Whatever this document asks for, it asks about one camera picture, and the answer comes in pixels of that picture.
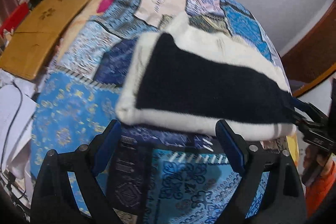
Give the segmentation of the operator hand orange sleeve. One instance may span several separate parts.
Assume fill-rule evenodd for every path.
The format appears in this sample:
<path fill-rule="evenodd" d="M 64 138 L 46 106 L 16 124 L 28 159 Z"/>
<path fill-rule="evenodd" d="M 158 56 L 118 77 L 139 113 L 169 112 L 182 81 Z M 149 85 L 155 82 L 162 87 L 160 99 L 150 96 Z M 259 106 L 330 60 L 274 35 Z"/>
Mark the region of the operator hand orange sleeve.
<path fill-rule="evenodd" d="M 331 152 L 326 152 L 315 145 L 308 145 L 303 158 L 303 174 L 301 177 L 304 186 L 312 186 L 315 180 L 327 173 L 331 167 Z"/>

